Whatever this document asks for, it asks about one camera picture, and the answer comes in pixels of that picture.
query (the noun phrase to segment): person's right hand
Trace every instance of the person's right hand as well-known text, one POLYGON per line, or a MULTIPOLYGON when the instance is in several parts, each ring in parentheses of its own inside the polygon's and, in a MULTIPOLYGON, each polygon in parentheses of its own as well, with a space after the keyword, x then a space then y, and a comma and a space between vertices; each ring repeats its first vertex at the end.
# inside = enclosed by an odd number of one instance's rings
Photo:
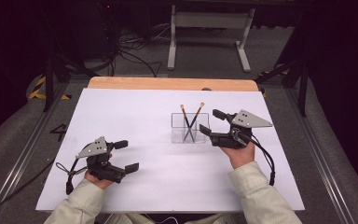
POLYGON ((252 142, 249 142, 246 147, 240 149, 229 147, 220 148, 228 155, 229 161, 234 169, 255 160, 255 144, 252 142))

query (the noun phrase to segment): gray carpet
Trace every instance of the gray carpet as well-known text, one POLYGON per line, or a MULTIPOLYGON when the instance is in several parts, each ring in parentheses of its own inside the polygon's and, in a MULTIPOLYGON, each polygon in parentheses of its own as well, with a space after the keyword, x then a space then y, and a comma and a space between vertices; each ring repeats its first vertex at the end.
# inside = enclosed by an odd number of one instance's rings
MULTIPOLYGON (((176 65, 173 71, 166 69, 169 41, 165 39, 141 50, 132 50, 130 53, 149 63, 162 62, 158 77, 253 79, 257 77, 258 73, 273 68, 291 32, 290 28, 252 29, 245 46, 252 68, 252 72, 248 74, 243 73, 237 51, 233 47, 235 37, 241 36, 241 34, 231 30, 226 30, 217 36, 199 30, 180 32, 177 42, 176 65)), ((158 64, 152 64, 152 67, 157 71, 158 64)), ((106 70, 100 71, 102 74, 106 74, 106 72, 106 70)), ((131 63, 120 57, 117 58, 115 74, 117 76, 151 77, 151 71, 144 64, 131 63)), ((263 84, 262 87, 267 91, 266 103, 269 112, 305 204, 306 210, 297 212, 297 214, 303 223, 342 223, 312 158, 310 143, 296 118, 297 111, 290 106, 287 90, 278 84, 280 79, 280 77, 275 77, 268 84, 263 84)), ((71 94, 73 98, 59 100, 51 112, 17 187, 54 158, 61 142, 58 141, 58 134, 49 132, 61 124, 69 125, 81 90, 87 86, 87 83, 86 79, 73 78, 67 85, 64 93, 71 94)), ((4 185, 11 168, 27 145, 29 136, 43 114, 43 107, 44 100, 32 99, 0 128, 0 188, 4 185)), ((354 222, 358 223, 358 176, 351 168, 345 153, 331 131, 311 83, 306 109, 307 121, 317 137, 354 222)), ((43 223, 48 214, 36 212, 34 209, 48 170, 6 204, 0 216, 0 223, 43 223)), ((57 190, 64 190, 64 186, 57 186, 57 188, 57 190)))

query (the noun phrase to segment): pencil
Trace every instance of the pencil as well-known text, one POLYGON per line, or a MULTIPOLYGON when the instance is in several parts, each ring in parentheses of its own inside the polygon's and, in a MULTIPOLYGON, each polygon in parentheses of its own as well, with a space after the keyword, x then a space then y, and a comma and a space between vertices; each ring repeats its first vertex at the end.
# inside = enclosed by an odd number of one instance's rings
POLYGON ((188 128, 188 130, 190 131, 191 139, 193 139, 193 142, 195 142, 193 133, 191 133, 190 124, 188 123, 188 119, 187 119, 186 112, 185 112, 185 107, 184 107, 183 105, 180 105, 180 107, 181 107, 181 109, 182 109, 183 117, 185 118, 187 128, 188 128))
MULTIPOLYGON (((193 127, 194 122, 196 122, 197 116, 199 115, 199 113, 200 113, 200 111, 201 111, 201 109, 202 109, 202 107, 203 107, 204 105, 205 105, 205 103, 201 103, 201 104, 200 104, 199 110, 197 110, 196 115, 194 116, 193 120, 191 120, 190 129, 193 127)), ((186 140, 186 138, 187 138, 187 136, 188 136, 189 133, 191 133, 190 130, 187 132, 184 141, 186 140)))

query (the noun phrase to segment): person's left hand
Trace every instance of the person's left hand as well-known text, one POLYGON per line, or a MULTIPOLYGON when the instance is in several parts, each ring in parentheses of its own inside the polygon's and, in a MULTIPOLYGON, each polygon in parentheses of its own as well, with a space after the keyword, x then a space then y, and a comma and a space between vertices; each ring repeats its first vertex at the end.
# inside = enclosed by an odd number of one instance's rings
POLYGON ((89 182, 93 183, 95 186, 97 186, 100 189, 106 189, 107 187, 113 184, 113 181, 111 180, 98 179, 94 175, 91 175, 89 171, 86 171, 84 178, 86 178, 89 182))

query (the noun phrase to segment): table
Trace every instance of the table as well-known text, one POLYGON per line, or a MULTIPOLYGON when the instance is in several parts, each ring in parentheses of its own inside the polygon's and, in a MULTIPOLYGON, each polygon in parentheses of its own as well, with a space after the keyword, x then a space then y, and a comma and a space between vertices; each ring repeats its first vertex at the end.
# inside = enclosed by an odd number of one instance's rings
MULTIPOLYGON (((246 109, 271 120, 263 96, 251 80, 94 77, 81 94, 56 161, 70 167, 75 154, 102 134, 107 141, 126 139, 129 146, 114 151, 111 162, 118 167, 140 162, 140 169, 107 190, 103 212, 240 212, 240 201, 227 177, 232 170, 227 156, 208 141, 171 142, 171 113, 180 112, 179 104, 185 105, 187 113, 195 111, 200 100, 205 103, 202 112, 211 115, 214 132, 228 130, 225 121, 212 116, 215 108, 229 113, 246 109), (199 91, 203 88, 213 91, 199 91)), ((275 187, 295 210, 303 210, 275 129, 254 129, 254 135, 275 160, 275 187)), ((260 150, 255 157, 269 176, 260 150)), ((85 164, 80 160, 76 168, 85 164)), ((74 186, 81 178, 82 175, 74 177, 74 186)), ((66 198, 65 182, 66 174, 54 166, 36 210, 52 211, 66 198)))

